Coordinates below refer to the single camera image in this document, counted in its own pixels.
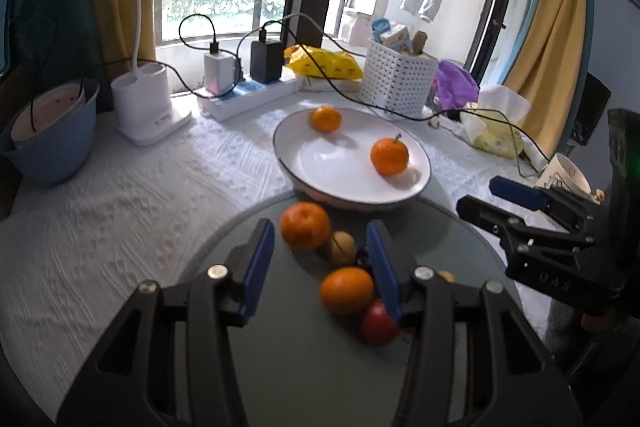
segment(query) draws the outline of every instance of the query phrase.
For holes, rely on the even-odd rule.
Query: plastic bag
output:
[[[436,73],[438,99],[443,110],[462,109],[478,100],[480,88],[468,71],[453,62],[441,60]]]
[[[347,52],[330,52],[311,46],[305,46],[305,48],[329,78],[338,80],[357,80],[362,78],[360,66]],[[284,50],[284,56],[289,59],[287,67],[294,73],[324,78],[300,45],[297,44]]]
[[[504,113],[509,122],[520,126],[522,120],[531,110],[531,104],[526,99],[508,87],[488,86],[480,90],[478,104],[469,105],[472,108],[480,108],[474,111],[475,114],[460,114],[460,121],[473,147],[508,159],[514,159],[522,152],[524,143],[517,130],[513,129],[512,134],[512,128],[509,125],[485,120],[479,116],[487,116],[504,122],[505,119],[501,114],[494,111],[483,111],[483,109],[497,109]]]

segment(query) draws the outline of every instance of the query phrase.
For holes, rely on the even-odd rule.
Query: power strip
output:
[[[225,96],[210,99],[198,97],[198,107],[201,111],[208,112],[214,120],[225,121],[236,114],[298,92],[304,84],[305,77],[296,77],[289,68],[282,68],[280,79],[267,84],[256,82],[246,74],[244,80],[238,82],[234,90]],[[211,95],[206,88],[197,90],[197,93]]]

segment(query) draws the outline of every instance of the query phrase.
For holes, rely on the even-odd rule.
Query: white charger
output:
[[[225,94],[233,87],[238,72],[233,55],[222,52],[204,55],[204,85],[213,94]]]

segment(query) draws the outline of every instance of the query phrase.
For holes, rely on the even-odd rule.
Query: paper cup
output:
[[[591,186],[574,163],[562,154],[556,154],[540,174],[536,187],[562,187],[578,196],[593,201]]]

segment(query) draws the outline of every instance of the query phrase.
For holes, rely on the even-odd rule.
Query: white oval dish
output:
[[[431,177],[426,152],[395,124],[359,110],[341,108],[338,131],[320,133],[309,126],[312,109],[282,120],[273,134],[273,150],[295,188],[338,208],[374,211],[418,196]],[[396,176],[381,176],[369,159],[372,145],[402,135],[409,166]]]
[[[33,122],[36,131],[31,127],[31,105],[22,111],[11,129],[11,139],[19,146],[58,120],[84,104],[84,88],[78,82],[70,82],[50,89],[33,101]]]

